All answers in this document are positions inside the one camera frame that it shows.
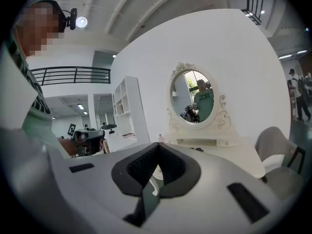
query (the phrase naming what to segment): white cabinet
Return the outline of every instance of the white cabinet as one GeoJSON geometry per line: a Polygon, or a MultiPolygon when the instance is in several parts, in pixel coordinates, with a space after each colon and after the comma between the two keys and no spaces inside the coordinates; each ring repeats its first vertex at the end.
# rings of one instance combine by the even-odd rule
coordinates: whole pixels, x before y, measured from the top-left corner
{"type": "Polygon", "coordinates": [[[150,142],[137,78],[126,76],[112,97],[117,135],[135,134],[137,145],[150,142]]]}

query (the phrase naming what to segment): white vanity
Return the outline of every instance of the white vanity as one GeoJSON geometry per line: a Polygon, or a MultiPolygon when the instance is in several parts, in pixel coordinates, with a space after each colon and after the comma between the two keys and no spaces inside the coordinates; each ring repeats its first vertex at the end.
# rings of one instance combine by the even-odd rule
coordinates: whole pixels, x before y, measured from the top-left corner
{"type": "Polygon", "coordinates": [[[170,132],[165,142],[222,157],[255,178],[265,175],[254,146],[232,124],[225,95],[204,69],[179,63],[171,75],[167,98],[170,132]]]}

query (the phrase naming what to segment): white table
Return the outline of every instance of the white table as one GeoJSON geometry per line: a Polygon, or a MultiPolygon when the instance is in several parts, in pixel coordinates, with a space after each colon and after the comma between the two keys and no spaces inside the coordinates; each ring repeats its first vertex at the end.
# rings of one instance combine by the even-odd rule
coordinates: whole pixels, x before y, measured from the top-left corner
{"type": "Polygon", "coordinates": [[[214,143],[212,141],[211,145],[205,145],[200,142],[193,142],[193,144],[181,144],[181,146],[200,147],[204,153],[227,159],[256,178],[262,178],[265,175],[264,165],[247,137],[240,137],[238,145],[234,147],[217,147],[214,143]]]}
{"type": "Polygon", "coordinates": [[[135,136],[122,138],[120,135],[114,135],[107,137],[107,144],[110,152],[115,152],[121,148],[127,147],[137,142],[135,136]]]}

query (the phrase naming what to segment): gray chair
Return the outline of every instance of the gray chair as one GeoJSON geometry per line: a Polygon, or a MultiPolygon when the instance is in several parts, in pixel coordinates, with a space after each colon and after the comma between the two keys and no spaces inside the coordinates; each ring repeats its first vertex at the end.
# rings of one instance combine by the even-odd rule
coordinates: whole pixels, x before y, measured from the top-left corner
{"type": "Polygon", "coordinates": [[[286,139],[277,127],[269,127],[264,130],[258,138],[255,149],[261,161],[264,161],[272,155],[280,154],[291,159],[287,167],[279,167],[269,171],[262,180],[281,200],[289,196],[298,195],[303,186],[303,179],[300,173],[304,163],[305,150],[286,139]],[[298,153],[301,153],[301,160],[298,173],[296,173],[290,166],[298,153]]]}

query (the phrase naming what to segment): tree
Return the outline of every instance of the tree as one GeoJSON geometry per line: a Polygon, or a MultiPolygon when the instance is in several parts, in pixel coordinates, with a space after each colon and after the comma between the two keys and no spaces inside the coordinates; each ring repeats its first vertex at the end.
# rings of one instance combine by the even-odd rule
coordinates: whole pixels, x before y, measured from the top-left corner
{"type": "Polygon", "coordinates": [[[191,78],[189,78],[189,77],[186,78],[186,81],[187,81],[187,84],[188,84],[189,88],[194,88],[194,87],[197,86],[197,84],[195,84],[195,83],[193,82],[193,79],[191,79],[191,78]]]}

